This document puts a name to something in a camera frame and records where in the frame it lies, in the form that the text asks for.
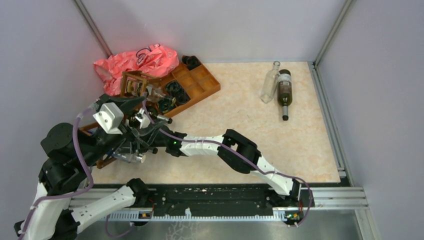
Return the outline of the green wine bottle silver foil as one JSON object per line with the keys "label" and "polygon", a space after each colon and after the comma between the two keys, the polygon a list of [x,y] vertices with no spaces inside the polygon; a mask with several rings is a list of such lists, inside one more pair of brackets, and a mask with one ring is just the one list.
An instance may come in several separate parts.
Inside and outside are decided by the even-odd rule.
{"label": "green wine bottle silver foil", "polygon": [[157,112],[154,112],[154,111],[149,110],[148,111],[148,114],[155,121],[165,121],[165,123],[167,123],[167,124],[172,124],[173,123],[173,119],[172,118],[167,117],[167,116],[164,116],[164,115],[161,115],[161,114],[159,114]]}

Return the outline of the blue liquid square bottle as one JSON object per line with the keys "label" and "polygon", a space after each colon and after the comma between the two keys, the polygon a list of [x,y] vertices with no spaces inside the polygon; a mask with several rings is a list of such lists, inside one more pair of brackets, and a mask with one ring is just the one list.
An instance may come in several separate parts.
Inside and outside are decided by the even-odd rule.
{"label": "blue liquid square bottle", "polygon": [[142,153],[112,153],[111,157],[126,162],[126,163],[139,163],[142,164],[146,160],[146,156]]}

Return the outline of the clear glass bottle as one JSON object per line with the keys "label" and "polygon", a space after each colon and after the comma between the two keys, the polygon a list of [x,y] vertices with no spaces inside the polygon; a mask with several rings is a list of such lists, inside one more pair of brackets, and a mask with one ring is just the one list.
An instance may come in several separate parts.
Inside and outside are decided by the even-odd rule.
{"label": "clear glass bottle", "polygon": [[260,92],[260,100],[265,104],[269,103],[274,98],[276,78],[279,75],[280,65],[281,63],[279,61],[274,61],[271,70],[265,75]]}

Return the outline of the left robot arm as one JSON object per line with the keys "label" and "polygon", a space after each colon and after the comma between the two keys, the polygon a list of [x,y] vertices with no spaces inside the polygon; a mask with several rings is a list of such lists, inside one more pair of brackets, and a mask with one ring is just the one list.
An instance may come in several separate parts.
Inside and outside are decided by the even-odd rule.
{"label": "left robot arm", "polygon": [[133,178],[112,194],[80,208],[70,208],[73,197],[94,186],[90,167],[110,158],[124,146],[133,156],[159,148],[181,154],[181,142],[164,121],[151,122],[139,105],[146,98],[101,95],[73,124],[55,125],[41,141],[47,160],[38,175],[35,199],[25,220],[15,223],[20,240],[74,240],[88,226],[126,207],[144,207],[150,191]]}

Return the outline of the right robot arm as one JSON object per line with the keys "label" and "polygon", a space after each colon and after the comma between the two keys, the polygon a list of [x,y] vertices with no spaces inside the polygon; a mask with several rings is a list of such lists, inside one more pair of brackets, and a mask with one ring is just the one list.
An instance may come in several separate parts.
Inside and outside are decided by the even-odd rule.
{"label": "right robot arm", "polygon": [[301,200],[301,183],[281,173],[267,161],[256,143],[233,129],[217,136],[194,136],[163,127],[147,143],[153,148],[164,148],[174,157],[217,156],[232,170],[261,178],[287,206],[295,206]]}

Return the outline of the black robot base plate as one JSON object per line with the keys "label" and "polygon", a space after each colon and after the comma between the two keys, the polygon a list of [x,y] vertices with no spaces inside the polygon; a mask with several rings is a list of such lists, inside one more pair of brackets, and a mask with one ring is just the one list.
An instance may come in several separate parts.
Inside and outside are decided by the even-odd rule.
{"label": "black robot base plate", "polygon": [[295,212],[315,206],[306,189],[299,198],[277,194],[265,183],[248,184],[149,184],[145,200],[134,207],[153,208],[155,217],[179,217],[189,209],[193,217],[271,216],[274,208]]}

